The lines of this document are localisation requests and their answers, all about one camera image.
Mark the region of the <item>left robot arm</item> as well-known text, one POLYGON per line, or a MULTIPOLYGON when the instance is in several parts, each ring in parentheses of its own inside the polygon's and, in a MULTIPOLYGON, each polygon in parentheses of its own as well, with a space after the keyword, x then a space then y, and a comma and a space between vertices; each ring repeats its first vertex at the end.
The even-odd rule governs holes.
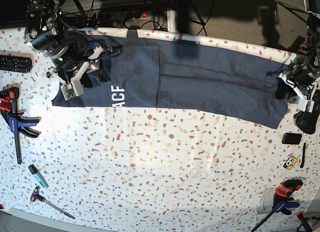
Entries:
POLYGON ((302 44, 299 51, 306 56, 305 61, 295 62, 291 71, 276 74, 276 77, 290 87, 299 97, 298 109, 302 112, 313 112, 316 106, 313 98, 316 93, 315 82, 320 78, 320 0, 303 0, 304 8, 277 1, 306 24, 309 43, 302 44))

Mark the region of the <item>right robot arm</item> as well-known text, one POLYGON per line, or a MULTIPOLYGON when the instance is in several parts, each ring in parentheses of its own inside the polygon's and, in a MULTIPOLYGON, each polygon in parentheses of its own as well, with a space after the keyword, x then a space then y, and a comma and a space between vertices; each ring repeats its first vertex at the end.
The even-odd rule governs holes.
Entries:
POLYGON ((114 49, 82 31, 87 16, 79 0, 73 2, 80 13, 80 21, 75 26, 69 25, 61 10, 65 1, 29 0, 24 42, 52 60, 54 66, 49 68, 47 77, 59 81, 64 99, 69 100, 93 86, 89 73, 96 72, 102 83, 107 81, 100 64, 114 49))

